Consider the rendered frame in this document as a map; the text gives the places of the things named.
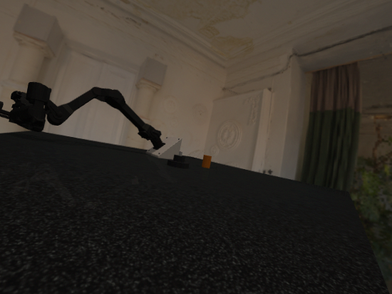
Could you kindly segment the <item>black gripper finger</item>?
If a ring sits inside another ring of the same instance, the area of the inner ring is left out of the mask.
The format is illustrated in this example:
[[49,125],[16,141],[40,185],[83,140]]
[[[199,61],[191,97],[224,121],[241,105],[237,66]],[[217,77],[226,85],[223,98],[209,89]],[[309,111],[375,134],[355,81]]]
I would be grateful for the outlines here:
[[[26,124],[25,126],[22,126],[22,125],[19,125],[19,126],[21,126],[21,127],[23,127],[23,128],[26,128],[26,129],[28,129],[28,130],[30,130],[32,127],[30,126],[30,124]],[[31,131],[31,130],[30,130]]]

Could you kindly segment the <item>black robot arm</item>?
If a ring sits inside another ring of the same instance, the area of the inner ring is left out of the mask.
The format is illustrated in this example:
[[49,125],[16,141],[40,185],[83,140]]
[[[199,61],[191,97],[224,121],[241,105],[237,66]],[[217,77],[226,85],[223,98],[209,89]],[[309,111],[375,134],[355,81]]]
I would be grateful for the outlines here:
[[143,122],[143,120],[141,120],[126,104],[125,99],[119,90],[93,87],[90,91],[78,98],[58,107],[49,100],[50,93],[51,88],[48,88],[42,83],[29,82],[27,93],[21,91],[12,92],[11,99],[15,101],[12,108],[20,108],[21,104],[25,105],[20,110],[20,116],[32,126],[42,127],[46,115],[50,124],[59,126],[66,121],[73,112],[93,98],[96,98],[99,101],[106,102],[108,105],[118,109],[124,114],[125,117],[138,128],[138,134],[141,138],[145,138],[147,141],[150,140],[152,142],[154,145],[153,149],[158,150],[165,145],[160,139],[161,132]]

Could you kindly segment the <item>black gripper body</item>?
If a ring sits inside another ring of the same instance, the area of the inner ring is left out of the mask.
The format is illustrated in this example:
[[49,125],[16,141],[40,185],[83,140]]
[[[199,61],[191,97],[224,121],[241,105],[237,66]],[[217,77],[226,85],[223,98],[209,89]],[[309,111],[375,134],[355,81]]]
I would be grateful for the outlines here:
[[[4,103],[3,103],[3,102],[0,102],[0,117],[2,117],[2,118],[7,118],[7,119],[9,119],[9,122],[15,123],[15,124],[18,124],[18,125],[22,125],[22,126],[25,126],[26,124],[30,124],[30,123],[24,121],[24,120],[21,118],[21,116],[20,116],[20,110],[21,110],[25,105],[21,104],[21,105],[20,105],[20,108],[14,107],[13,110],[11,110],[10,112],[9,112],[9,111],[3,110],[3,109],[2,109],[3,105],[4,105]],[[32,127],[30,130],[32,130],[32,131],[37,131],[37,132],[41,132],[41,131],[43,130],[43,128],[44,128],[45,121],[46,121],[46,120],[43,121],[43,126],[42,126],[42,127],[40,127],[40,126],[32,126],[32,125],[30,124],[30,126]]]

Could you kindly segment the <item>orange ribbed cylinder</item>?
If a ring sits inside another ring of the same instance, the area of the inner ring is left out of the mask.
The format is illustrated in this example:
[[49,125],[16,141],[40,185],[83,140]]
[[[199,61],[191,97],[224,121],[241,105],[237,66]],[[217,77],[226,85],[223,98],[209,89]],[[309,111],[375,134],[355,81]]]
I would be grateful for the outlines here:
[[203,161],[202,161],[202,167],[203,168],[210,168],[211,159],[212,159],[211,156],[204,155]]

